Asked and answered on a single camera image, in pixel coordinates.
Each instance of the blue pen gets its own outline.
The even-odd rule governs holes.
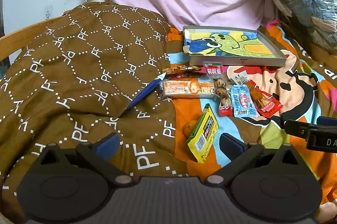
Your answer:
[[[137,103],[139,103],[143,98],[145,98],[148,94],[150,94],[155,88],[160,84],[160,82],[165,78],[166,72],[156,77],[148,86],[146,86],[134,99],[131,101],[131,103],[128,105],[128,107],[125,109],[124,113],[136,106]]]

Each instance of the snack package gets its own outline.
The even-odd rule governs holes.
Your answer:
[[[194,79],[203,77],[204,74],[202,73],[184,73],[184,74],[170,74],[167,76],[170,80],[185,80],[185,79]]]
[[[206,81],[163,80],[160,84],[162,98],[213,98],[214,84]]]
[[[231,79],[236,83],[236,84],[244,84],[249,81],[249,77],[247,75],[246,71],[242,71],[238,74],[235,74]]]
[[[198,163],[204,163],[212,147],[216,132],[219,129],[218,121],[209,104],[205,105],[203,114],[186,143]]]
[[[257,111],[247,85],[234,85],[231,90],[234,117],[257,117]]]
[[[283,105],[271,94],[261,91],[254,81],[249,80],[245,85],[247,85],[249,89],[250,96],[252,97],[257,111],[262,116],[270,118],[283,107]]]
[[[171,74],[184,74],[188,72],[195,72],[199,71],[201,68],[193,65],[179,65],[176,67],[172,68],[165,68],[163,69],[163,73],[166,72],[166,75],[171,75]]]
[[[233,115],[232,102],[230,100],[230,83],[225,82],[223,66],[221,63],[204,63],[207,75],[214,82],[215,94],[221,99],[219,114],[221,116]]]

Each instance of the yellow snack package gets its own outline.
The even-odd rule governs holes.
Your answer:
[[[212,147],[216,132],[219,129],[218,121],[209,104],[205,105],[198,124],[187,139],[187,145],[198,163],[204,163]]]

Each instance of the crayon drawing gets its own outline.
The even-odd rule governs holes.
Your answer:
[[[254,32],[190,33],[191,55],[275,58]]]

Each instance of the barcode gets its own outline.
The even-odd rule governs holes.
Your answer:
[[[238,115],[247,115],[247,110],[238,111]]]
[[[194,144],[194,146],[196,147],[196,149],[198,150],[198,152],[200,152],[203,149],[205,143],[206,143],[206,139],[205,139],[205,137],[202,134],[200,136],[199,140],[197,141],[197,143]]]

